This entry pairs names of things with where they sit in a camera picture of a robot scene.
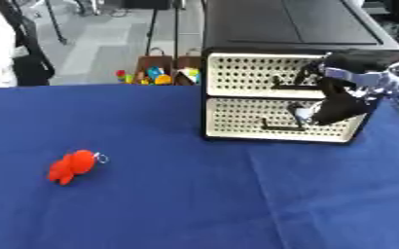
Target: black metal stand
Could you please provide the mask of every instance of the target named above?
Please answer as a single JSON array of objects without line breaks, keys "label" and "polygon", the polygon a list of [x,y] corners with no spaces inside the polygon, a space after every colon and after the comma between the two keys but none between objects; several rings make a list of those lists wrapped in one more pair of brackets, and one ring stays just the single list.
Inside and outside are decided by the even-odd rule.
[{"label": "black metal stand", "polygon": [[50,14],[50,19],[52,20],[53,27],[55,34],[57,35],[57,40],[63,44],[66,45],[68,44],[68,40],[63,37],[63,34],[60,31],[60,28],[58,27],[57,19],[55,18],[54,12],[53,12],[53,6],[52,3],[50,2],[51,0],[45,0],[45,5],[47,6],[48,13]]},{"label": "black metal stand", "polygon": [[145,55],[149,56],[150,55],[150,50],[151,50],[151,42],[153,40],[153,36],[154,36],[154,27],[156,26],[156,19],[157,19],[157,13],[159,12],[158,9],[154,9],[153,10],[153,16],[151,17],[151,26],[150,26],[150,30],[147,33],[147,37],[148,37],[148,42],[147,42],[147,48],[145,51]]},{"label": "black metal stand", "polygon": [[179,29],[179,22],[180,22],[180,6],[181,1],[175,0],[174,1],[174,60],[173,60],[173,68],[178,68],[178,29]]},{"label": "black metal stand", "polygon": [[[173,2],[173,7],[174,7],[174,60],[173,60],[173,67],[177,68],[178,67],[178,33],[179,33],[179,24],[180,24],[180,7],[181,7],[181,1],[180,0],[174,0]],[[151,42],[153,40],[154,36],[154,29],[156,27],[156,20],[157,20],[157,14],[159,10],[154,9],[153,10],[153,15],[151,17],[151,25],[150,25],[150,30],[147,33],[148,41],[147,41],[147,48],[145,51],[145,55],[150,55],[150,50],[151,50]]]},{"label": "black metal stand", "polygon": [[205,2],[205,0],[201,0],[201,3],[202,3],[202,10],[205,12],[205,7],[207,3]]}]

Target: keychain ring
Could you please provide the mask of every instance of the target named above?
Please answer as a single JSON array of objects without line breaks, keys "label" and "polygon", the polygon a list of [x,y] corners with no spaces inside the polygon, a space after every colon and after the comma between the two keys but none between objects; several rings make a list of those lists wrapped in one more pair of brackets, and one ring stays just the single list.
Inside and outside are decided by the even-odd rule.
[{"label": "keychain ring", "polygon": [[95,153],[94,157],[101,164],[105,164],[105,163],[109,162],[109,160],[110,160],[109,157],[107,157],[104,154],[101,154],[99,152]]}]

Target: black bag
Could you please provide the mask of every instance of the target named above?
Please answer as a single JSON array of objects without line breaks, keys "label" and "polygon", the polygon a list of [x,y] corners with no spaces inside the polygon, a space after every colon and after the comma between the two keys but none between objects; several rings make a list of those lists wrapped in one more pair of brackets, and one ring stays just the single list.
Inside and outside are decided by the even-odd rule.
[{"label": "black bag", "polygon": [[21,87],[47,86],[55,70],[37,40],[35,23],[24,17],[18,4],[0,0],[0,13],[16,33],[16,46],[27,48],[29,55],[14,59],[14,71]]}]

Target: perforated drawer front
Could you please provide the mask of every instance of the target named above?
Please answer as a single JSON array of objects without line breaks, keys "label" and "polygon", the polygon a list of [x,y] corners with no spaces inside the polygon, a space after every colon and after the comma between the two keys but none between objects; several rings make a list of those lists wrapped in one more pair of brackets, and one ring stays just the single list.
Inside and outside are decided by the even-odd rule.
[{"label": "perforated drawer front", "polygon": [[210,98],[206,102],[206,135],[222,138],[277,139],[313,142],[348,142],[365,115],[332,125],[304,125],[305,131],[262,129],[269,125],[297,127],[286,110],[290,103],[310,106],[316,101]]},{"label": "perforated drawer front", "polygon": [[[213,96],[323,98],[317,89],[276,89],[274,79],[293,86],[300,69],[321,55],[212,53],[207,60],[207,94]],[[312,79],[302,86],[315,86]]]}]

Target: red plush toy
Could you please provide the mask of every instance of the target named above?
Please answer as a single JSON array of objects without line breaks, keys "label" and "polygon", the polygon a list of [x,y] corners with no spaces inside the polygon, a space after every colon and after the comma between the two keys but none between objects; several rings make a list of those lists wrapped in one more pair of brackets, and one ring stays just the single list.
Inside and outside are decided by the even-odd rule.
[{"label": "red plush toy", "polygon": [[100,153],[80,150],[73,154],[66,154],[62,160],[58,160],[50,167],[48,179],[57,181],[60,185],[69,184],[75,175],[88,173],[96,162],[106,163],[108,158]]}]

